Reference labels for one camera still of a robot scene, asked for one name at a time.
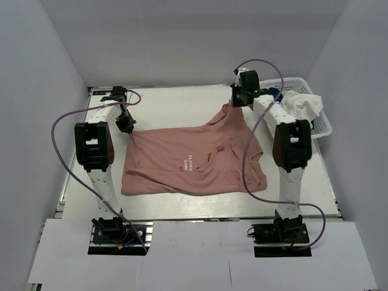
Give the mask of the blue t shirt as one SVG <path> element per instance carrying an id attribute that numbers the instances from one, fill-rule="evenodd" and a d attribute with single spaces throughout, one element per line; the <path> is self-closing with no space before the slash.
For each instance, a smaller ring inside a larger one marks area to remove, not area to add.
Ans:
<path id="1" fill-rule="evenodd" d="M 276 102 L 281 103 L 281 101 L 283 100 L 283 94 L 279 89 L 277 89 L 275 87 L 270 87 L 270 88 L 268 88 L 268 92 L 270 95 L 273 96 L 273 99 Z"/>

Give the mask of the white t shirt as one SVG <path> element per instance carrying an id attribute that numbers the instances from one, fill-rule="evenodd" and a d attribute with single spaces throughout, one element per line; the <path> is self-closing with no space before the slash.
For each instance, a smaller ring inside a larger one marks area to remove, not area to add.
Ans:
<path id="1" fill-rule="evenodd" d="M 323 109 L 322 97 L 289 90 L 281 101 L 285 111 L 298 120 L 313 121 Z"/>

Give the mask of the pink t shirt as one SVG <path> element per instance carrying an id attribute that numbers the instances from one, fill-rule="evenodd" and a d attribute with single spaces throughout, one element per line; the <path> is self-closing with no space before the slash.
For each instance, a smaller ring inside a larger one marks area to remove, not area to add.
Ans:
<path id="1" fill-rule="evenodd" d="M 121 193 L 207 196 L 265 190 L 259 163 L 264 152 L 251 132 L 242 108 L 229 103 L 201 126 L 133 132 Z"/>

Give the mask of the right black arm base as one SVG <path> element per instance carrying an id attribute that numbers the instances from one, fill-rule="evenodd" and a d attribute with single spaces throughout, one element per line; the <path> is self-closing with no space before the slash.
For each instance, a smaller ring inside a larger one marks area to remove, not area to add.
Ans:
<path id="1" fill-rule="evenodd" d="M 311 257 L 310 239 L 302 216 L 276 217 L 271 224 L 253 224 L 247 235 L 253 238 L 256 258 Z"/>

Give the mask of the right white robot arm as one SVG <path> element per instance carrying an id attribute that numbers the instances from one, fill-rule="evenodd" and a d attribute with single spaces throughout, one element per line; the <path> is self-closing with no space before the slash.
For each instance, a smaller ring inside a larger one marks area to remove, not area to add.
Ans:
<path id="1" fill-rule="evenodd" d="M 280 221 L 273 227 L 273 232 L 278 240 L 286 242 L 296 233 L 292 222 L 301 222 L 301 180 L 312 157 L 310 124 L 305 119 L 294 118 L 268 90 L 261 89 L 255 70 L 236 69 L 234 73 L 232 105 L 248 106 L 273 133 L 272 156 L 279 168 L 279 201 L 275 217 Z"/>

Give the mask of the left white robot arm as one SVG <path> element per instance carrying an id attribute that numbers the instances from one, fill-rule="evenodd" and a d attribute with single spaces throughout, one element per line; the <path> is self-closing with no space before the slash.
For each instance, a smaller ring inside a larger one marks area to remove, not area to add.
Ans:
<path id="1" fill-rule="evenodd" d="M 99 219 L 112 219 L 121 212 L 112 180 L 115 151 L 110 128 L 115 125 L 128 135 L 134 129 L 136 121 L 127 109 L 127 92 L 124 87 L 115 86 L 109 96 L 101 99 L 102 108 L 86 122 L 75 125 L 76 158 L 99 195 Z"/>

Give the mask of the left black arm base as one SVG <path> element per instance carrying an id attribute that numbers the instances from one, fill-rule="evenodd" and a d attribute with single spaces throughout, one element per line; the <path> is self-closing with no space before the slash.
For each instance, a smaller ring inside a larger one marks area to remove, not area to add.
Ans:
<path id="1" fill-rule="evenodd" d="M 92 219 L 89 255 L 145 256 L 152 240 L 151 222 L 135 223 L 135 230 L 121 218 Z"/>

